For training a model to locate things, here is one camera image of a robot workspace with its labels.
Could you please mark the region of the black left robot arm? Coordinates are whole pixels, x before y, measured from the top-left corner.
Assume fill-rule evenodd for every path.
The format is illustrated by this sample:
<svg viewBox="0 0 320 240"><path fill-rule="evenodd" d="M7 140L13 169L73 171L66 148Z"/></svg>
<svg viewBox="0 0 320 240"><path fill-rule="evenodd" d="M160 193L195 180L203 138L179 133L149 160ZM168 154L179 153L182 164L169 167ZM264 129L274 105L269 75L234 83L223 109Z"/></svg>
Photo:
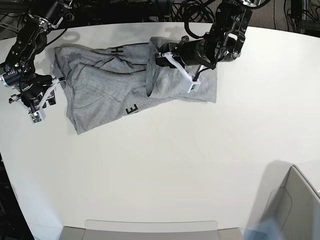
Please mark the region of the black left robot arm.
<svg viewBox="0 0 320 240"><path fill-rule="evenodd" d="M155 63L160 67L173 68L174 65L164 56L172 53L175 61L182 67L202 65L215 69L218 62L230 62L239 57L245 42L245 33L252 11L238 0L222 1L212 16L207 11L211 1L195 3L188 0L182 4L181 18L187 32L178 43L169 42L155 53ZM208 16L212 23L209 31L197 35L190 29L190 22Z"/></svg>

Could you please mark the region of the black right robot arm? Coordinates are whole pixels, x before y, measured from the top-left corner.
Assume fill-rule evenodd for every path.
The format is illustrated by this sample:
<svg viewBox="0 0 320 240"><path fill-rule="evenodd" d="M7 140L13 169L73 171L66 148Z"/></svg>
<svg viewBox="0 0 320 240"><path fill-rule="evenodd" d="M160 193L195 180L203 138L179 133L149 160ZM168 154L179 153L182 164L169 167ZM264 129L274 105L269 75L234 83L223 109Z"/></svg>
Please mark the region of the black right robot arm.
<svg viewBox="0 0 320 240"><path fill-rule="evenodd" d="M49 45L47 35L70 15L72 7L72 0L32 0L26 11L26 22L0 64L2 84L19 91L17 98L31 109L39 95L53 83L51 76L35 73L35 56Z"/></svg>

